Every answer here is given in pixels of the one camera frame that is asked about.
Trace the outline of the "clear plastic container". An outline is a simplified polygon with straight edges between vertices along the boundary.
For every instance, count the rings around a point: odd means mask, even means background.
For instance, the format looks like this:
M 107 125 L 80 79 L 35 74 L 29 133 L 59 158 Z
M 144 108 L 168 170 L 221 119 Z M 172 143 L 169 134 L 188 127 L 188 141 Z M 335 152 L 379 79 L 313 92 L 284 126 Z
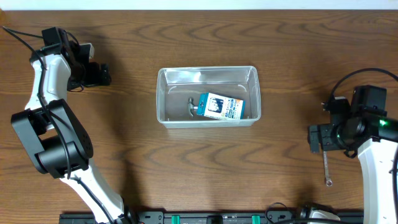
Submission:
M 244 100 L 243 118 L 218 120 L 188 113 L 188 99 L 198 105 L 200 95 L 214 93 Z M 156 91 L 157 120 L 166 128 L 250 126 L 261 118 L 261 91 L 253 66 L 162 68 Z

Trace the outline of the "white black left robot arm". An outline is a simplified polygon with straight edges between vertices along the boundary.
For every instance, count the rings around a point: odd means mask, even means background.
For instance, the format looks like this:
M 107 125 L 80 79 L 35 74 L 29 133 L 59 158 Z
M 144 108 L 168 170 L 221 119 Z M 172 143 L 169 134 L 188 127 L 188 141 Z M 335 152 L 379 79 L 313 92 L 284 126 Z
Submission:
M 35 78 L 30 100 L 11 124 L 35 168 L 71 187 L 93 212 L 95 223 L 140 223 L 93 160 L 91 139 L 67 104 L 68 91 L 88 77 L 108 75 L 91 62 L 91 43 L 55 42 L 33 50 Z

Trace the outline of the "small steel claw hammer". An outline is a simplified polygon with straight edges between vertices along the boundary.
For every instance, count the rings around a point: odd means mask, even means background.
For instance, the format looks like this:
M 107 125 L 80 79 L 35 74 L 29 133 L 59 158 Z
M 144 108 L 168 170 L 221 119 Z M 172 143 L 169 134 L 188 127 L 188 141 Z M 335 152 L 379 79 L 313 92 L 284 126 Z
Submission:
M 195 105 L 193 104 L 193 98 L 190 97 L 190 98 L 188 99 L 188 113 L 189 113 L 189 115 L 190 115 L 191 118 L 194 117 L 194 114 L 196 113 L 197 109 L 198 109 L 198 106 L 195 106 Z

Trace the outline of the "blue white screwdriver box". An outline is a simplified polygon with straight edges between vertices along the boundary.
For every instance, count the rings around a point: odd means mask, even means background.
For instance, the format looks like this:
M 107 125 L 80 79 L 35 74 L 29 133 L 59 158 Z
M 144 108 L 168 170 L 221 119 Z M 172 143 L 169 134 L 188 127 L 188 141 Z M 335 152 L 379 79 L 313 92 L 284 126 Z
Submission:
M 197 106 L 196 115 L 218 120 L 239 120 L 243 118 L 246 102 L 214 93 L 203 93 Z

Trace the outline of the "silver combination wrench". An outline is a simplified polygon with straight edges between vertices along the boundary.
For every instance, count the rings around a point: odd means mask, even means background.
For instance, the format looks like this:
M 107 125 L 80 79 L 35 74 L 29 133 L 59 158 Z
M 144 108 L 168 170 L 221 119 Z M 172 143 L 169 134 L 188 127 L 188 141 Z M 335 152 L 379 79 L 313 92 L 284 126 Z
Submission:
M 323 166 L 324 166 L 324 174 L 325 174 L 325 185 L 327 187 L 331 187 L 333 185 L 333 182 L 330 177 L 330 172 L 329 172 L 329 167 L 328 167 L 328 156 L 327 156 L 326 151 L 323 151 Z

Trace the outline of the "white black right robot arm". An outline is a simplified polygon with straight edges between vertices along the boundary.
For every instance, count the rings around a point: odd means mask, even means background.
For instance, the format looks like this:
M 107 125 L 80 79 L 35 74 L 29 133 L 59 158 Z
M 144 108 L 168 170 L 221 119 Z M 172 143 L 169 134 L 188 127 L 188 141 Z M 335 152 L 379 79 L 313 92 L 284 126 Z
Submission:
M 308 143 L 322 152 L 326 186 L 333 185 L 328 151 L 358 158 L 363 176 L 364 223 L 397 223 L 397 121 L 363 113 L 340 123 L 308 127 Z

